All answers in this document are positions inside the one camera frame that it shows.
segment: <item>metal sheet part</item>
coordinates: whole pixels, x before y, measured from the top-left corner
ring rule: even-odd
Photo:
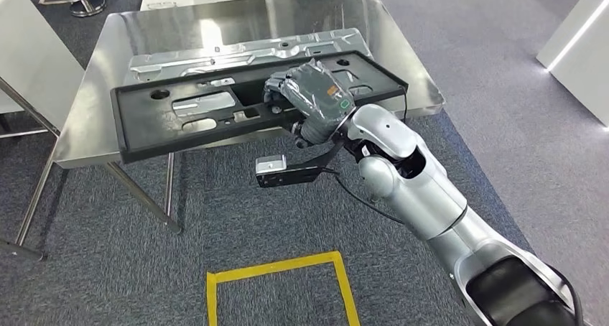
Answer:
[[[124,85],[206,73],[229,67],[260,64],[333,52],[360,51],[372,57],[356,28],[242,42],[198,50],[137,55],[129,63]]]

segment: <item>yellow tape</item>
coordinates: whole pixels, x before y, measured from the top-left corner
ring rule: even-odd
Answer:
[[[215,281],[215,275],[208,273],[207,280],[207,300],[208,300],[208,325],[209,326],[218,326],[218,313],[216,308],[218,307],[217,299],[217,287]]]
[[[358,318],[358,311],[355,309],[355,301],[353,301],[353,295],[351,294],[351,286],[349,285],[349,279],[347,278],[343,257],[336,251],[332,252],[332,254],[334,256],[334,270],[336,271],[338,286],[340,287],[340,293],[342,294],[345,303],[347,320],[349,321],[350,326],[359,326],[360,320]]]
[[[340,293],[343,296],[345,303],[345,311],[347,312],[347,320],[350,326],[360,326],[358,312],[355,309],[355,302],[351,294],[347,271],[343,258],[337,251],[315,254],[312,256],[303,256],[302,258],[288,259],[276,261],[270,264],[262,264],[250,266],[243,269],[235,269],[230,271],[218,272],[217,274],[207,275],[207,303],[208,303],[208,322],[209,326],[218,326],[218,301],[217,301],[217,284],[227,281],[237,281],[264,274],[274,274],[277,272],[288,271],[293,269],[301,269],[303,267],[314,266],[319,264],[334,263],[334,270],[338,279]]]

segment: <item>led light strip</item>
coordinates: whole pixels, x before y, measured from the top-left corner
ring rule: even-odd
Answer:
[[[575,36],[569,41],[569,43],[567,43],[567,46],[565,46],[562,51],[560,51],[560,53],[554,58],[554,61],[552,61],[552,63],[546,69],[547,71],[552,71],[552,69],[556,67],[560,60],[562,60],[562,58],[569,52],[569,50],[571,50],[573,45],[575,45],[575,43],[582,37],[582,35],[588,30],[588,28],[590,28],[592,23],[596,21],[596,19],[600,16],[603,10],[605,10],[607,5],[609,5],[609,0],[603,0],[603,2],[598,6],[598,8],[596,8],[592,15],[590,15],[590,18],[586,20],[580,30],[575,33]]]

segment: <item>table leg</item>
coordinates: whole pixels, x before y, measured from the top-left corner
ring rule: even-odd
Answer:
[[[104,165],[106,169],[118,179],[131,194],[141,202],[148,210],[152,212],[154,216],[160,219],[171,231],[174,233],[181,233],[182,227],[173,221],[167,214],[161,209],[155,202],[146,194],[135,181],[133,181],[125,171],[123,171],[116,163],[106,163]]]
[[[165,214],[171,217],[171,203],[173,193],[173,167],[174,153],[170,153],[167,158],[167,184],[165,185]]]
[[[0,248],[10,251],[15,256],[23,256],[25,258],[30,258],[30,259],[34,259],[34,260],[38,260],[38,261],[41,261],[45,257],[40,252],[33,251],[33,250],[25,248],[23,246],[18,246],[12,242],[8,242],[1,238],[0,238]]]
[[[51,168],[53,167],[53,152],[55,148],[51,151],[51,155],[47,159],[47,163],[45,168],[42,170],[42,175],[40,179],[38,179],[38,184],[36,185],[36,189],[34,190],[34,195],[32,199],[29,201],[29,205],[27,207],[27,211],[25,212],[25,217],[23,222],[21,223],[21,228],[19,229],[19,233],[17,234],[17,239],[15,242],[18,246],[23,246],[25,242],[25,237],[29,232],[29,226],[32,224],[32,219],[34,217],[34,213],[36,212],[36,207],[38,206],[38,201],[40,200],[40,196],[42,195],[42,191],[45,189],[45,185],[47,184],[47,180],[49,178],[49,173],[51,173]]]

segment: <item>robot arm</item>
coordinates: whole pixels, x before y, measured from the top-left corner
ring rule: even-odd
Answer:
[[[334,152],[345,146],[372,194],[434,251],[476,325],[583,325],[566,279],[482,220],[420,135],[380,106],[355,108],[353,97],[320,63],[310,62],[285,76],[269,80],[265,98],[281,94],[307,116],[293,126],[301,141],[332,139],[337,143]],[[316,164],[327,161],[323,157],[297,166],[306,169],[290,169],[284,160],[259,159],[257,168],[275,164],[275,169],[257,170],[257,175],[263,187],[311,182],[322,171]],[[307,179],[294,178],[303,171]]]

